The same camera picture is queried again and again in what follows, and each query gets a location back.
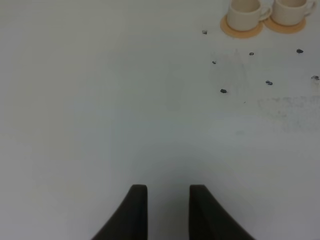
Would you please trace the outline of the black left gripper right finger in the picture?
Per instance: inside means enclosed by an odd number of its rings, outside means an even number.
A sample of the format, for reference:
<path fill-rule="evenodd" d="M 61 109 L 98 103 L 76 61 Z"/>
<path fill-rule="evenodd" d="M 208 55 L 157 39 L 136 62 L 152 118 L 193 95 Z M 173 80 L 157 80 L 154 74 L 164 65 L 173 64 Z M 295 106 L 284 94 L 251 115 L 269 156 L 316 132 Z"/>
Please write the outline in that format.
<path fill-rule="evenodd" d="M 253 240 L 205 185 L 189 187 L 190 240 Z"/>

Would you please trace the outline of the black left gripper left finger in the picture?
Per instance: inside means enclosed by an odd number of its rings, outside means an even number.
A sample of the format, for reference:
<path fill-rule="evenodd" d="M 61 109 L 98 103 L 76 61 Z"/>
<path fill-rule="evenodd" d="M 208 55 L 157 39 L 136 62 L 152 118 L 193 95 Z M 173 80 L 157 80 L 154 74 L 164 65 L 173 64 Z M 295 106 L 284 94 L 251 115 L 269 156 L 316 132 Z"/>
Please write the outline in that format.
<path fill-rule="evenodd" d="M 93 237 L 94 240 L 146 240 L 148 238 L 148 188 L 134 184 Z"/>

